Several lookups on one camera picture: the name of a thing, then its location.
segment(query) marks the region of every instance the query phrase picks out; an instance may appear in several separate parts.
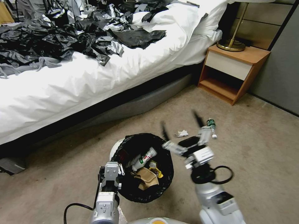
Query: trash can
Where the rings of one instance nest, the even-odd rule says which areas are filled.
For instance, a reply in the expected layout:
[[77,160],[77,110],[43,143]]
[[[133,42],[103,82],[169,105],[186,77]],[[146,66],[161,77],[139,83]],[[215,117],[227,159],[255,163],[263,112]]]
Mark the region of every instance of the trash can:
[[[174,174],[173,163],[170,152],[163,149],[162,144],[163,140],[160,137],[150,133],[140,133],[126,136],[123,140],[118,141],[114,146],[115,148],[119,145],[115,153],[112,148],[111,161],[121,163],[125,171],[125,176],[121,179],[119,193],[126,199],[133,202],[149,203],[159,198],[170,186]],[[144,155],[150,147],[157,152],[157,155],[151,160],[157,163],[163,177],[158,179],[158,185],[141,190],[139,189],[141,180],[134,178],[131,174],[132,167],[126,167],[126,165],[139,154]]]

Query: pillow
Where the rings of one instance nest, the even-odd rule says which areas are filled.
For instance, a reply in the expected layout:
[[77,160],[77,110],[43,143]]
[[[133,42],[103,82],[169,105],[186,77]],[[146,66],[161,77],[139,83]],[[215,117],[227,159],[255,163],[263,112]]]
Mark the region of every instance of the pillow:
[[202,7],[208,16],[204,18],[195,28],[193,34],[212,35],[218,28],[218,23],[226,9],[226,0],[189,0],[189,2],[198,4]]

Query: bottle label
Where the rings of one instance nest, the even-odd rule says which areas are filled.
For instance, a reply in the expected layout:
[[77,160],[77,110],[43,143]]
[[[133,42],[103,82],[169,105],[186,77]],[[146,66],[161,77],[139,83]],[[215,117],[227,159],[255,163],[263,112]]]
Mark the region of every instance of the bottle label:
[[207,120],[206,124],[208,126],[211,126],[211,125],[215,125],[216,126],[215,121],[213,119]]

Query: lamp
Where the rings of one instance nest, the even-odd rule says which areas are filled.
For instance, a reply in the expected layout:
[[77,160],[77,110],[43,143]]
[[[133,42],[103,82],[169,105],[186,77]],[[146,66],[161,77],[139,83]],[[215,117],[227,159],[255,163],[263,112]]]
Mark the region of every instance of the lamp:
[[246,12],[248,3],[269,3],[269,2],[274,2],[275,0],[235,0],[235,2],[245,2],[245,7],[242,11],[242,14],[240,16],[239,22],[237,24],[237,27],[235,29],[234,35],[232,36],[231,39],[228,40],[219,40],[217,42],[217,47],[227,50],[227,51],[244,51],[245,50],[245,44],[235,40],[235,36],[237,34],[237,31],[239,29],[239,26],[243,20],[244,14]]

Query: plastic bottle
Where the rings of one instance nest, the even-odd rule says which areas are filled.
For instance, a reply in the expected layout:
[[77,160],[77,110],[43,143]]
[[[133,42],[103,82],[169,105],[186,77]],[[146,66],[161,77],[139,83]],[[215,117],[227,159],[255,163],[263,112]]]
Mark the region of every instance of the plastic bottle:
[[154,148],[151,147],[144,156],[139,157],[138,161],[134,165],[132,165],[132,169],[134,171],[137,171],[141,167],[144,167],[147,161],[149,161],[151,158],[153,158],[156,155],[157,155],[156,150],[154,150]]
[[211,129],[212,129],[212,132],[213,132],[212,138],[213,139],[217,139],[215,121],[213,119],[209,118],[207,120],[206,124],[207,124],[208,127],[211,127]]

